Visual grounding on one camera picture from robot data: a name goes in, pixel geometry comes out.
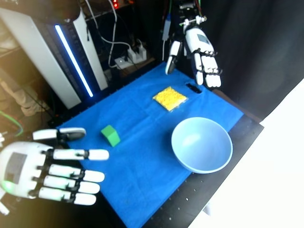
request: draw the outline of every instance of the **black curtain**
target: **black curtain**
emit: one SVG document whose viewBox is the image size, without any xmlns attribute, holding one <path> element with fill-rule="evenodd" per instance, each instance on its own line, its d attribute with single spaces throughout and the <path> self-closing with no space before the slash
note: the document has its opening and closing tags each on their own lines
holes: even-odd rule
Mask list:
<svg viewBox="0 0 304 228">
<path fill-rule="evenodd" d="M 221 90 L 263 119 L 304 78 L 304 1 L 201 0 L 204 32 L 224 70 Z M 150 49 L 160 57 L 162 0 L 137 0 Z M 191 75 L 187 60 L 179 67 Z"/>
</svg>

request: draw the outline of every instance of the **blue tablecloth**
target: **blue tablecloth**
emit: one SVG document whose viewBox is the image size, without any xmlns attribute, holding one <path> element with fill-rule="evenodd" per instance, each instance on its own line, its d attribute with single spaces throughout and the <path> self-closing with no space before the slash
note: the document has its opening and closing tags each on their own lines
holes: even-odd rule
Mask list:
<svg viewBox="0 0 304 228">
<path fill-rule="evenodd" d="M 196 94 L 185 85 L 193 80 L 175 70 L 167 76 L 165 64 L 130 83 L 108 98 L 64 123 L 61 127 L 84 127 L 87 136 L 71 142 L 71 148 L 102 148 L 108 161 L 82 161 L 86 169 L 102 171 L 101 192 L 127 227 L 141 227 L 190 175 L 176 160 L 171 134 L 182 120 L 201 116 L 229 131 L 241 111 L 202 87 Z M 189 99 L 172 112 L 152 99 L 171 86 Z M 112 148 L 100 131 L 108 124 L 121 142 Z"/>
</svg>

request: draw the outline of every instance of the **white robotic hand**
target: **white robotic hand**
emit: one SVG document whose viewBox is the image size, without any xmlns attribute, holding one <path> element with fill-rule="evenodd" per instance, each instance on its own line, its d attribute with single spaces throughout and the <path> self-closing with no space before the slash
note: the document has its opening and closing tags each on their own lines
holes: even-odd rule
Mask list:
<svg viewBox="0 0 304 228">
<path fill-rule="evenodd" d="M 48 129 L 33 133 L 34 140 L 75 140 L 83 128 Z M 54 149 L 38 142 L 14 142 L 0 152 L 0 187 L 17 197 L 36 197 L 80 205 L 92 205 L 100 190 L 98 171 L 55 164 L 56 160 L 107 160 L 107 150 Z"/>
<path fill-rule="evenodd" d="M 192 21 L 185 19 L 180 24 L 183 26 L 183 33 L 185 39 L 182 41 L 174 41 L 166 66 L 166 74 L 172 73 L 175 65 L 184 51 L 185 56 L 190 56 L 192 60 L 193 73 L 198 85 L 202 85 L 204 82 L 204 76 L 206 76 L 206 84 L 208 87 L 220 87 L 221 70 L 218 68 L 214 56 L 216 52 L 206 34 L 199 28 L 200 23 L 204 22 L 204 17 L 196 16 Z"/>
</svg>

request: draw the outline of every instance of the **bowl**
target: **bowl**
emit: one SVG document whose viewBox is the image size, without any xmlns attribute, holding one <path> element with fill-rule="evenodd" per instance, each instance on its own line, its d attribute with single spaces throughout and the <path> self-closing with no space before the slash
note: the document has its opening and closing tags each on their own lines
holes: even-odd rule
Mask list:
<svg viewBox="0 0 304 228">
<path fill-rule="evenodd" d="M 171 143 L 178 161 L 195 173 L 219 171 L 232 157 L 232 141 L 227 131 L 202 117 L 180 122 L 172 133 Z"/>
</svg>

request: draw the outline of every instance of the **yellow packet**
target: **yellow packet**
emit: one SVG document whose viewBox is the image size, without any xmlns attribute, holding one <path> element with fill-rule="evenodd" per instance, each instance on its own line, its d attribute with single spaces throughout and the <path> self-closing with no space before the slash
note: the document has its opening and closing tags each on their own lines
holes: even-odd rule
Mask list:
<svg viewBox="0 0 304 228">
<path fill-rule="evenodd" d="M 155 95 L 153 99 L 160 103 L 168 111 L 172 111 L 181 103 L 185 102 L 187 97 L 169 86 Z"/>
</svg>

